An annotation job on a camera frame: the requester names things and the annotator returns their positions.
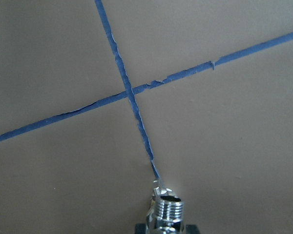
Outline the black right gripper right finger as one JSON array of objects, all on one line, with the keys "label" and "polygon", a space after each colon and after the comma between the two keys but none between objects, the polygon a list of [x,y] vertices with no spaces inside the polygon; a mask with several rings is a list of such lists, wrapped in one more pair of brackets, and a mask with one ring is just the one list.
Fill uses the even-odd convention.
[{"label": "black right gripper right finger", "polygon": [[199,228],[195,224],[186,225],[186,234],[200,234]]}]

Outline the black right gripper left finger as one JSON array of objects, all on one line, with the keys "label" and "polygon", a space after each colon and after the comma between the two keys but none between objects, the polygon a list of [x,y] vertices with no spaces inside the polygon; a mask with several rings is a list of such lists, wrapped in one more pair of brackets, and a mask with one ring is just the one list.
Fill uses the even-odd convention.
[{"label": "black right gripper left finger", "polygon": [[136,224],[134,233],[135,234],[147,234],[147,225],[146,224]]}]

